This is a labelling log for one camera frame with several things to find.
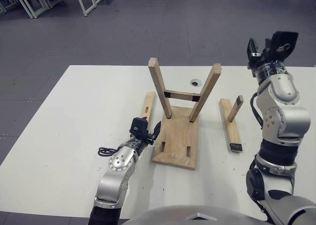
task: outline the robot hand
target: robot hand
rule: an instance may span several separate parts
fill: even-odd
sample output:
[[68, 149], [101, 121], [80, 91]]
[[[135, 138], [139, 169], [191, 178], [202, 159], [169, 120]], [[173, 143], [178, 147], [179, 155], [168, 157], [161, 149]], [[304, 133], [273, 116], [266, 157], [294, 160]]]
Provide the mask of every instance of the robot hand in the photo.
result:
[[276, 32], [266, 39], [263, 53], [257, 52], [254, 39], [247, 49], [248, 68], [257, 78], [257, 106], [263, 119], [251, 107], [262, 127], [263, 140], [246, 176], [247, 192], [275, 224], [308, 224], [316, 205], [293, 196], [295, 157], [304, 134], [310, 127], [308, 112], [300, 104], [292, 76], [283, 61], [294, 50], [298, 33]]
[[159, 122], [153, 134], [147, 130], [146, 118], [134, 118], [130, 139], [121, 144], [109, 160], [109, 168], [102, 177], [94, 198], [89, 225], [117, 225], [125, 201], [129, 178], [143, 149], [152, 145], [160, 132]]

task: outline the black cable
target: black cable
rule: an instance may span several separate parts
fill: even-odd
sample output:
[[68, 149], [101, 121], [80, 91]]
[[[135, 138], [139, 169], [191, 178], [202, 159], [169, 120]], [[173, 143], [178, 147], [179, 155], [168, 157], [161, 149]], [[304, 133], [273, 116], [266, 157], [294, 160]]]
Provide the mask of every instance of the black cable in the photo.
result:
[[119, 151], [122, 148], [122, 146], [119, 146], [118, 149], [109, 149], [109, 148], [104, 148], [101, 147], [99, 148], [98, 155], [101, 157], [110, 157], [117, 151]]
[[255, 107], [253, 106], [253, 100], [254, 100], [254, 98], [257, 97], [257, 96], [258, 96], [257, 92], [255, 92], [255, 93], [252, 95], [252, 97], [251, 97], [251, 99], [250, 99], [250, 106], [251, 106], [251, 109], [252, 109], [253, 114], [255, 115], [255, 118], [256, 118], [257, 121], [259, 122], [259, 125], [261, 126], [261, 129], [262, 129], [262, 127], [263, 127], [263, 119], [261, 118], [261, 116], [259, 115], [259, 113], [258, 113], [257, 110], [255, 109]]
[[253, 161], [251, 162], [251, 164], [250, 164], [250, 166], [249, 166], [249, 170], [251, 170], [251, 169], [253, 169], [253, 168], [255, 167], [255, 165], [256, 165], [256, 156], [257, 156], [257, 155], [255, 155], [255, 158], [254, 158]]

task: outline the floor tile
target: floor tile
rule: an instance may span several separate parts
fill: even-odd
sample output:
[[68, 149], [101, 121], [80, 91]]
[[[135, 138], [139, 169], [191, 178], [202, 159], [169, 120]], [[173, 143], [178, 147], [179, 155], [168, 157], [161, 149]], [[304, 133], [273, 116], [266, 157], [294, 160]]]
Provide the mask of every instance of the floor tile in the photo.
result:
[[10, 213], [4, 225], [68, 225], [70, 218]]
[[130, 55], [158, 56], [160, 42], [155, 40], [135, 40]]
[[0, 94], [6, 90], [17, 78], [16, 75], [0, 75]]
[[107, 66], [107, 65], [118, 65], [123, 66], [126, 64], [127, 56], [103, 56], [98, 55], [95, 57], [94, 64], [95, 65], [101, 65], [101, 66]]
[[222, 56], [190, 56], [190, 66], [213, 66], [219, 63], [224, 65], [224, 58]]
[[36, 56], [17, 55], [16, 57], [0, 56], [0, 75], [19, 75]]
[[211, 39], [191, 39], [189, 41], [190, 55], [199, 56], [220, 56], [221, 51], [216, 40]]
[[187, 40], [162, 40], [160, 46], [162, 56], [185, 56], [189, 55], [189, 42]]
[[59, 67], [62, 56], [39, 56], [22, 72], [24, 75], [52, 74]]
[[[18, 137], [8, 137], [8, 136], [1, 136], [0, 135], [0, 165], [4, 161], [7, 154], [10, 152], [11, 148], [17, 141]], [[0, 224], [2, 225], [3, 222], [7, 219], [9, 213], [7, 212], [0, 212]]]
[[133, 45], [133, 39], [125, 39], [120, 37], [119, 39], [108, 39], [99, 51], [99, 55], [127, 55], [130, 53]]
[[160, 55], [158, 61], [161, 66], [189, 66], [190, 56]]
[[32, 99], [48, 78], [49, 75], [21, 75], [0, 94], [0, 100]]

